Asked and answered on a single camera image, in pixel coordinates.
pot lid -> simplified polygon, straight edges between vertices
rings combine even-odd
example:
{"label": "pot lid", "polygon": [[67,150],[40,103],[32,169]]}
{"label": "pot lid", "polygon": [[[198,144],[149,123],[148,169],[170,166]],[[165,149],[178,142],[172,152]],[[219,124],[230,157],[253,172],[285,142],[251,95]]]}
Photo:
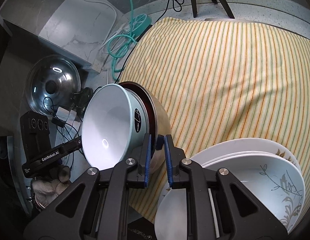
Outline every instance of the pot lid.
{"label": "pot lid", "polygon": [[71,95],[79,91],[80,77],[76,67],[60,55],[39,60],[26,84],[26,97],[31,109],[48,117],[58,106],[70,108]]}

silver screw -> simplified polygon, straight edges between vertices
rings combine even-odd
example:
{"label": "silver screw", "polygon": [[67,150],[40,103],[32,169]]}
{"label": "silver screw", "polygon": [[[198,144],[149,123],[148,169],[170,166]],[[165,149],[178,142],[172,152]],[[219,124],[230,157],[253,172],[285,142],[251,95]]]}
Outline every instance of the silver screw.
{"label": "silver screw", "polygon": [[96,169],[96,168],[89,168],[89,169],[87,170],[87,173],[88,173],[89,175],[95,175],[95,174],[97,173],[97,169]]}
{"label": "silver screw", "polygon": [[133,165],[135,163],[135,160],[133,158],[128,158],[126,161],[125,161],[126,164],[128,165]]}
{"label": "silver screw", "polygon": [[226,168],[221,168],[221,169],[219,169],[219,173],[220,173],[221,175],[227,175],[227,174],[228,174],[228,169],[226,169]]}
{"label": "silver screw", "polygon": [[192,160],[185,158],[185,159],[182,159],[182,163],[185,165],[190,165],[192,163]]}

teal cable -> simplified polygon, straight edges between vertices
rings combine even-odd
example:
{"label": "teal cable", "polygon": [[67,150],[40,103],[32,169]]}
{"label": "teal cable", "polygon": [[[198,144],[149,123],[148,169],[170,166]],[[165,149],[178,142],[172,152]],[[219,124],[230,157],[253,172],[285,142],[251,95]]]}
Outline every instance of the teal cable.
{"label": "teal cable", "polygon": [[[126,55],[126,53],[128,52],[129,46],[131,43],[134,43],[135,45],[137,44],[136,40],[134,39],[134,35],[132,34],[133,31],[133,19],[134,19],[134,12],[133,12],[133,0],[129,0],[130,2],[130,6],[131,6],[131,21],[130,21],[130,30],[129,30],[129,34],[118,34],[113,36],[107,43],[107,51],[108,54],[111,55],[113,57],[112,62],[111,62],[111,70],[112,70],[112,77],[114,80],[116,80],[116,76],[115,73],[118,73],[121,71],[121,69],[115,69],[115,66],[117,64],[117,61],[119,58],[122,58]],[[125,37],[128,39],[127,42],[125,42],[114,54],[111,52],[111,42],[115,39],[115,38],[120,38],[120,37]]]}

black oval label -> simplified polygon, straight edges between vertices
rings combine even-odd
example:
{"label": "black oval label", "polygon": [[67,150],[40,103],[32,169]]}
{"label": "black oval label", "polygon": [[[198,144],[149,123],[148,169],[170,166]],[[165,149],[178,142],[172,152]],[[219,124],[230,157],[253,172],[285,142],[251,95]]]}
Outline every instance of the black oval label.
{"label": "black oval label", "polygon": [[135,108],[134,121],[135,121],[135,131],[139,132],[141,130],[142,119],[141,114],[139,113],[137,108]]}

striped cloth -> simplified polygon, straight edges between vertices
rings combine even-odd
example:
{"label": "striped cloth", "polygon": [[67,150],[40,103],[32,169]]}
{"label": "striped cloth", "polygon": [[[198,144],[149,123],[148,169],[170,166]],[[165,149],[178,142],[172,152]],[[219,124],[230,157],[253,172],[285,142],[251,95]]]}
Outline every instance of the striped cloth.
{"label": "striped cloth", "polygon": [[[260,23],[165,18],[137,44],[121,81],[134,81],[167,111],[187,157],[246,137],[287,147],[300,163],[310,206],[310,40]],[[130,205],[154,222],[165,165]]]}

